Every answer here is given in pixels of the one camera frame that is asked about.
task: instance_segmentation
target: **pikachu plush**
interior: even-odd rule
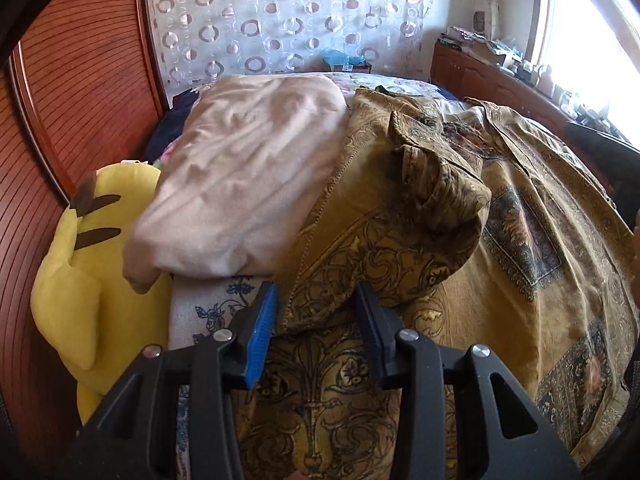
[[[83,424],[142,348],[166,346],[171,278],[161,276],[140,295],[122,277],[124,241],[159,175],[153,166],[123,162],[86,178],[31,290],[38,330],[78,381]]]

